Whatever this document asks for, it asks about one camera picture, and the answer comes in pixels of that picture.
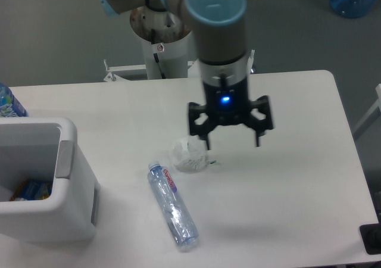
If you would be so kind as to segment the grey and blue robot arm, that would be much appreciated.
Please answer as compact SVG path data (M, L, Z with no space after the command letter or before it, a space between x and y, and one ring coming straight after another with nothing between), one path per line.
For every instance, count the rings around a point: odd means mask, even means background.
M188 27L196 43L205 105L188 105L189 133L203 141L217 126L244 124L257 138L274 128L270 101L250 100L245 12L248 0L100 0L105 12L119 15L148 7L171 13Z

